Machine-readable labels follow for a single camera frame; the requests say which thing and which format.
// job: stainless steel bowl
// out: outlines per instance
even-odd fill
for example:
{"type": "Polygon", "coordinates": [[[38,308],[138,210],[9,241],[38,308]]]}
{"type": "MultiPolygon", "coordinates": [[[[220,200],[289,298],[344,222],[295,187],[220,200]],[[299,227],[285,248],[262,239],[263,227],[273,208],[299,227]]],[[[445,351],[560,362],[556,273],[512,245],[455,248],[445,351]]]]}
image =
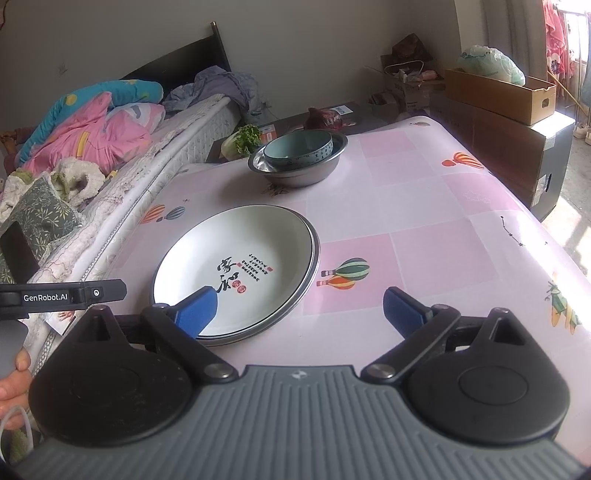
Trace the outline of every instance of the stainless steel bowl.
{"type": "Polygon", "coordinates": [[[333,173],[339,164],[339,157],[347,147],[346,135],[339,132],[330,132],[333,138],[333,151],[327,158],[308,167],[297,170],[277,171],[268,164],[265,158],[264,147],[253,153],[248,160],[248,167],[260,175],[263,175],[273,185],[282,187],[307,187],[324,180],[333,173]]]}

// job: floral pillow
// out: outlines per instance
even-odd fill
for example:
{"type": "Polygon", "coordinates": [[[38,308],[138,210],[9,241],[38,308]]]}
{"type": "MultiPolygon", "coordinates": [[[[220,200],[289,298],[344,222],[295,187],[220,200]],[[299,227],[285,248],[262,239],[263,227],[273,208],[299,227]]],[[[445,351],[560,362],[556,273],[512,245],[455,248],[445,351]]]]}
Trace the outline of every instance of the floral pillow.
{"type": "MultiPolygon", "coordinates": [[[[41,265],[61,240],[82,225],[82,217],[60,200],[45,176],[40,177],[20,198],[0,227],[2,235],[13,222],[22,232],[41,265]]],[[[4,256],[0,253],[0,283],[14,283],[4,256]]]]}

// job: chinese calligraphy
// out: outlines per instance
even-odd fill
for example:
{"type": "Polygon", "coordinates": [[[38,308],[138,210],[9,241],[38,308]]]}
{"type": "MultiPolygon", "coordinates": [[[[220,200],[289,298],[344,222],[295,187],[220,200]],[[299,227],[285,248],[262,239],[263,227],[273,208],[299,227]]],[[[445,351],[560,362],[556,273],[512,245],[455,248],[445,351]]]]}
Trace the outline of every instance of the chinese calligraphy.
{"type": "Polygon", "coordinates": [[[261,274],[268,275],[269,272],[273,271],[271,267],[265,265],[262,260],[252,254],[248,255],[248,260],[242,260],[241,262],[237,263],[237,266],[243,269],[247,275],[254,278],[255,281],[259,281],[261,279],[261,274]]]}
{"type": "Polygon", "coordinates": [[[234,275],[231,275],[228,278],[224,278],[225,275],[220,275],[221,283],[220,283],[219,288],[216,291],[218,293],[220,293],[222,291],[222,289],[223,289],[223,291],[226,291],[227,289],[229,289],[230,288],[230,281],[236,280],[238,278],[238,273],[239,272],[236,272],[236,273],[234,273],[234,275]]]}
{"type": "Polygon", "coordinates": [[[231,261],[232,257],[228,257],[222,260],[222,262],[217,266],[217,271],[219,272],[223,270],[224,273],[228,273],[232,269],[232,267],[236,265],[235,263],[230,263],[231,261]]]}
{"type": "Polygon", "coordinates": [[[273,271],[271,267],[252,254],[248,255],[247,260],[241,262],[233,262],[232,257],[223,258],[217,266],[217,271],[221,273],[220,286],[216,290],[218,293],[231,288],[235,288],[238,293],[246,292],[246,285],[238,280],[240,271],[231,273],[234,266],[241,268],[255,281],[260,281],[263,275],[268,275],[273,271]]]}

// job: stacked plates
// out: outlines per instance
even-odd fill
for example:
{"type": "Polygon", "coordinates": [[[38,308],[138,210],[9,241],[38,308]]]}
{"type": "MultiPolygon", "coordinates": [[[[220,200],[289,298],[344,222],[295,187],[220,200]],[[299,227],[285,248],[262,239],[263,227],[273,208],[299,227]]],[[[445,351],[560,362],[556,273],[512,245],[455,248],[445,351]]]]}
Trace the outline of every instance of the stacked plates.
{"type": "Polygon", "coordinates": [[[292,210],[249,205],[189,230],[154,279],[154,301],[175,305],[203,286],[217,291],[217,313],[198,340],[224,345],[283,318],[304,296],[319,265],[320,243],[292,210]]]}

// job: white cable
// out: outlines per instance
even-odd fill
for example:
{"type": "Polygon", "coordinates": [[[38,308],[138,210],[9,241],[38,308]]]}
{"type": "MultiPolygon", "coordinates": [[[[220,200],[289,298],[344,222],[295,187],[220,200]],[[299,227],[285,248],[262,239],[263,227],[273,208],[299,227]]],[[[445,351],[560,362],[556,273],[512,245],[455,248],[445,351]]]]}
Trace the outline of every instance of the white cable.
{"type": "MultiPolygon", "coordinates": [[[[18,411],[20,411],[20,413],[22,413],[22,418],[25,421],[25,430],[27,432],[27,444],[28,444],[27,445],[27,454],[29,454],[33,450],[33,431],[31,430],[31,422],[29,420],[29,417],[27,416],[27,412],[20,405],[16,405],[13,408],[11,408],[10,410],[8,410],[8,413],[6,413],[6,415],[4,416],[2,421],[0,421],[0,440],[2,440],[2,434],[4,433],[4,429],[6,428],[8,420],[10,420],[11,417],[14,416],[14,414],[18,411]]],[[[4,463],[8,463],[4,459],[4,454],[2,453],[1,448],[0,448],[0,459],[4,463]]]]}

